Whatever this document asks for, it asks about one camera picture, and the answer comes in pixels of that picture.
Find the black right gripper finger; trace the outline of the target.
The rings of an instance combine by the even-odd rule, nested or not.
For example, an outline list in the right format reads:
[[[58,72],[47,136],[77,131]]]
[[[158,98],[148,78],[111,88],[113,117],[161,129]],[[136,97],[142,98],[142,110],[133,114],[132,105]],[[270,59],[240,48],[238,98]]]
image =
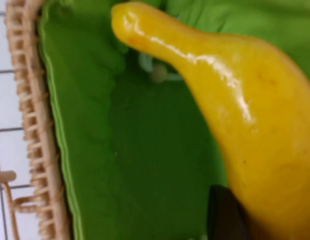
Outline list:
[[[214,184],[209,189],[207,236],[210,240],[250,240],[245,212],[231,190]]]

